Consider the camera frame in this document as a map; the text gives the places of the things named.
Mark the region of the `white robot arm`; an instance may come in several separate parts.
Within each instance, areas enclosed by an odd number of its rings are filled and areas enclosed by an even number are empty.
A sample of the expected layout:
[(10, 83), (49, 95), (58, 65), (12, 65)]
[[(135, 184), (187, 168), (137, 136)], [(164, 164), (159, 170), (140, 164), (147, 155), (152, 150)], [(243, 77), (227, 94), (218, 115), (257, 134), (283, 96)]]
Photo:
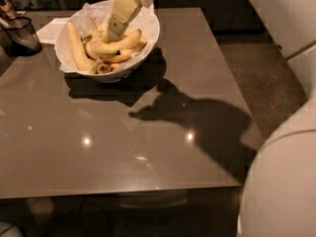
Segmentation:
[(307, 102), (265, 142), (244, 185), (237, 237), (316, 237), (316, 0), (250, 0)]

